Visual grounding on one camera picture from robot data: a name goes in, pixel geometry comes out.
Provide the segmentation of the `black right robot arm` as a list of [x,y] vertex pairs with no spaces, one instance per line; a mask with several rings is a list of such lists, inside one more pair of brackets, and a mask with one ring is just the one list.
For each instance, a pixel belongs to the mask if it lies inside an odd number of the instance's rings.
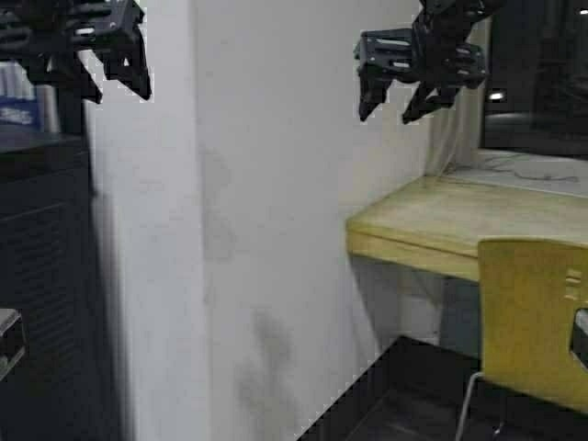
[[401,119],[417,121],[451,108],[463,88],[488,77],[483,49],[468,42],[476,24],[503,1],[423,1],[408,28],[367,30],[354,49],[359,78],[358,117],[364,121],[385,103],[395,82],[416,85]]

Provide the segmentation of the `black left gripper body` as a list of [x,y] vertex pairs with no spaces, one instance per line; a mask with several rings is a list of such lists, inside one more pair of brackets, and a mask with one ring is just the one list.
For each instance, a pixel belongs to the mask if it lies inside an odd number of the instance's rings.
[[1,60],[23,67],[33,84],[61,85],[59,65],[92,51],[143,44],[145,13],[135,1],[3,1]]

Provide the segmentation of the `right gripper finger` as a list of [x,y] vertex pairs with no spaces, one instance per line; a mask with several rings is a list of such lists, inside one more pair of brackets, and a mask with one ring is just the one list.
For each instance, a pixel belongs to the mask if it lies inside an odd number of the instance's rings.
[[360,75],[359,83],[358,116],[361,122],[365,122],[378,106],[386,102],[393,81]]
[[409,124],[439,109],[451,108],[460,91],[459,87],[434,87],[421,82],[413,97],[402,114],[402,123]]

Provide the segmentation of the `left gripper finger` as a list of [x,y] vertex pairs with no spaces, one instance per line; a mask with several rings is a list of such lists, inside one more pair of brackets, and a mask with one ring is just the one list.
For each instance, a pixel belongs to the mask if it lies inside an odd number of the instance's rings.
[[108,80],[119,81],[143,100],[151,98],[151,79],[142,43],[107,53],[104,56],[104,71]]
[[102,102],[102,92],[79,59],[61,61],[59,72],[62,75],[61,88],[95,104]]

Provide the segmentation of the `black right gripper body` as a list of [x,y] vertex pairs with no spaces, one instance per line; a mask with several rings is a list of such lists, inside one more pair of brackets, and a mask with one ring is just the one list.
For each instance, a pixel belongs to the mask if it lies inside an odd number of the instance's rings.
[[397,81],[475,89],[487,77],[481,47],[469,43],[478,22],[418,19],[408,28],[366,30],[354,55],[360,90],[386,89]]

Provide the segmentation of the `robot base left corner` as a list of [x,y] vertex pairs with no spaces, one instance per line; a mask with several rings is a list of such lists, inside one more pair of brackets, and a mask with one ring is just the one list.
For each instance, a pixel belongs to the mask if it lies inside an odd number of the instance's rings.
[[26,337],[21,314],[1,310],[1,380],[14,369],[26,353]]

